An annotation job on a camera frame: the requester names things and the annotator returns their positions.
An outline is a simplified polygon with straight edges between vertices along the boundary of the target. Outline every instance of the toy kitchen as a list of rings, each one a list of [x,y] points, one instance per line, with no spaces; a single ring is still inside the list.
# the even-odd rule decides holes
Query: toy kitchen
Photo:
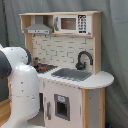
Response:
[[[101,71],[101,13],[20,14],[43,95],[43,127],[105,127],[105,87],[114,77]]]

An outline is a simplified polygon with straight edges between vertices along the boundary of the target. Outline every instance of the sink basin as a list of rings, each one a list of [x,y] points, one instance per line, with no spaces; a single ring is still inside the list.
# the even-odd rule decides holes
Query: sink basin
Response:
[[[91,72],[69,69],[69,68],[62,68],[52,73],[53,77],[59,77],[63,79],[73,80],[73,81],[84,81],[91,75],[92,75]]]

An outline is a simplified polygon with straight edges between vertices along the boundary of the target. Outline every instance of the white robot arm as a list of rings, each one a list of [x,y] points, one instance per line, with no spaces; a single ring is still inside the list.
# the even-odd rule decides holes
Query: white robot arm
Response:
[[[26,128],[27,120],[39,112],[39,86],[35,68],[27,65],[31,55],[26,48],[0,45],[0,79],[8,77],[12,89],[12,111],[1,128]]]

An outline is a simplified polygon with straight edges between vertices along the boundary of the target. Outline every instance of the white tile backsplash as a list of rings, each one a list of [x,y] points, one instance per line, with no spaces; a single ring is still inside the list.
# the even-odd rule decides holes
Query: white tile backsplash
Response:
[[[75,68],[81,51],[86,50],[93,56],[93,38],[35,35],[33,48],[34,57],[39,57],[41,63]],[[86,70],[92,71],[86,55],[82,55],[81,61],[87,63]]]

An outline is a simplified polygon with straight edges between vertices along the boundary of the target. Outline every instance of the stove top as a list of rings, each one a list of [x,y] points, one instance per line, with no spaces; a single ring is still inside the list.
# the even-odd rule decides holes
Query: stove top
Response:
[[[41,64],[41,63],[38,63],[38,66],[35,67],[35,69],[38,73],[46,73],[54,68],[57,68],[57,66]]]

